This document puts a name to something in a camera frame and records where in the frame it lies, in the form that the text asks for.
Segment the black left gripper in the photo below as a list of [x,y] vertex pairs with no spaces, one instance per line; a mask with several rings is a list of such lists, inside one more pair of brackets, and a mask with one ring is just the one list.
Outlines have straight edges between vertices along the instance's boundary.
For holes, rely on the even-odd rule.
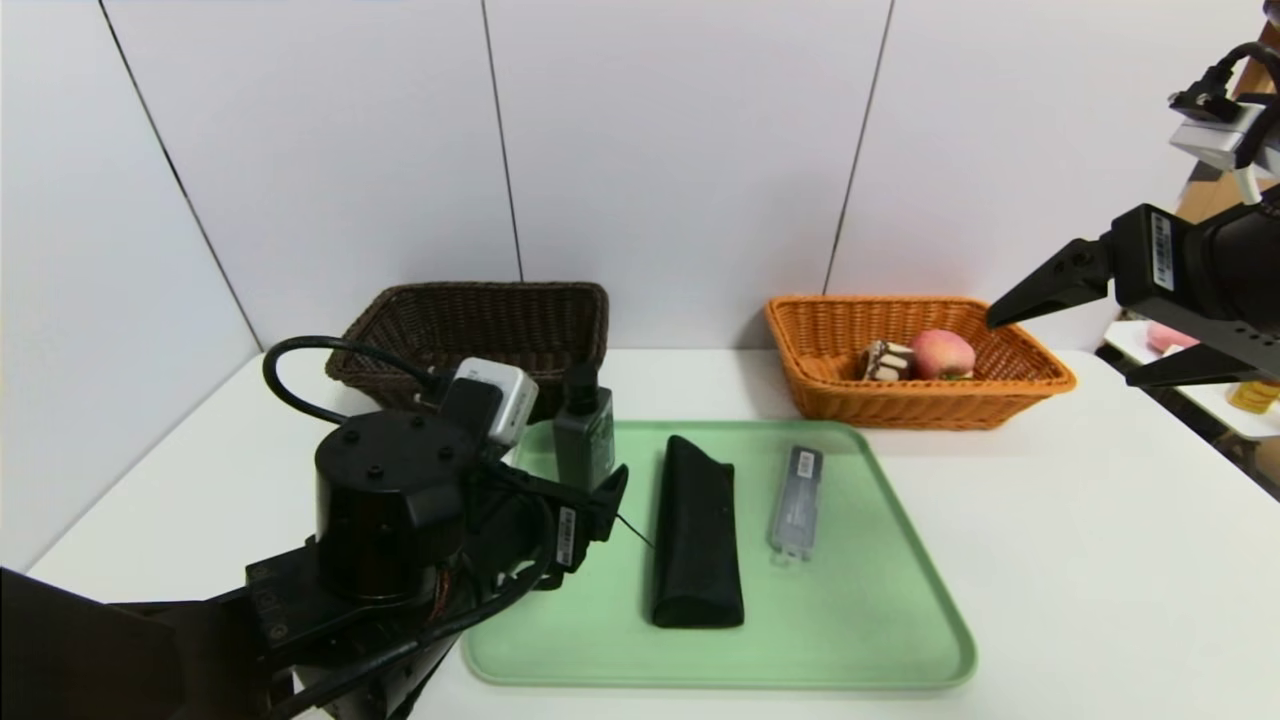
[[628,482],[620,464],[588,495],[507,465],[486,465],[468,487],[466,562],[494,591],[544,551],[550,561],[535,591],[561,587],[577,571],[590,542],[607,542]]

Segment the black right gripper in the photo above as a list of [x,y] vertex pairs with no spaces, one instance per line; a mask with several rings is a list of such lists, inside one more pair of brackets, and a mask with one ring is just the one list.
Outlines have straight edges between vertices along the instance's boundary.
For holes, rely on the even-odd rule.
[[991,329],[1108,296],[1198,341],[1129,372],[1135,387],[1276,380],[1279,374],[1277,188],[1199,223],[1148,204],[1114,223],[1119,246],[1075,238],[991,304]]

